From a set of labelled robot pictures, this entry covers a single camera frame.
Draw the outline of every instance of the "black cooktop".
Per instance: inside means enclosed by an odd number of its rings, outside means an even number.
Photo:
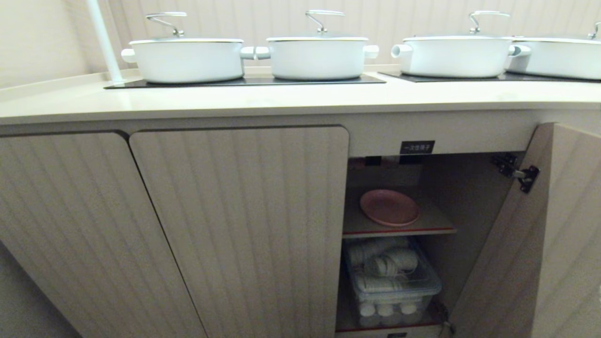
[[[248,75],[244,78],[217,81],[217,82],[197,82],[189,84],[157,84],[145,80],[126,82],[124,84],[112,85],[105,89],[126,89],[126,88],[181,88],[181,87],[223,87],[238,85],[308,85],[308,84],[385,84],[386,81],[374,78],[372,76],[361,75],[358,78],[343,80],[325,80],[325,81],[300,81],[276,79],[271,75]]]
[[[563,82],[593,82],[601,83],[598,80],[554,78],[552,76],[536,76],[516,73],[503,73],[495,78],[431,78],[428,76],[414,76],[401,74],[400,72],[379,72],[380,74],[393,76],[395,78],[411,82],[457,82],[457,81],[563,81]]]

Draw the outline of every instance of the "black label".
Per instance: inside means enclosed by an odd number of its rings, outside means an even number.
[[[431,154],[434,141],[403,141],[400,154]]]

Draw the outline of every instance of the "white pot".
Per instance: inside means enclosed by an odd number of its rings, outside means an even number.
[[[244,75],[242,59],[253,60],[254,48],[242,40],[222,38],[169,38],[140,40],[124,49],[125,62],[138,63],[148,82],[190,83],[224,81]]]
[[[269,50],[257,48],[257,58],[271,58],[274,77],[294,80],[356,78],[365,58],[376,58],[377,46],[366,38],[269,38]]]
[[[576,38],[518,38],[526,48],[509,57],[507,71],[601,80],[601,41]]]
[[[507,56],[514,52],[511,40],[483,35],[414,37],[392,47],[401,59],[401,72],[449,78],[499,76]]]

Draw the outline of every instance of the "countertop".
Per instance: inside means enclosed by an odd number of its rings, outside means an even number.
[[[0,124],[478,109],[601,109],[601,83],[413,83],[105,90],[104,74],[0,90]],[[124,71],[128,81],[136,70]]]

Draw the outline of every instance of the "cabinet hinge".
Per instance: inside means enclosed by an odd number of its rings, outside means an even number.
[[[515,178],[520,182],[520,190],[529,193],[540,170],[531,165],[528,169],[519,169],[516,165],[517,157],[506,153],[504,156],[493,156],[490,162],[499,168],[499,172],[507,178]]]

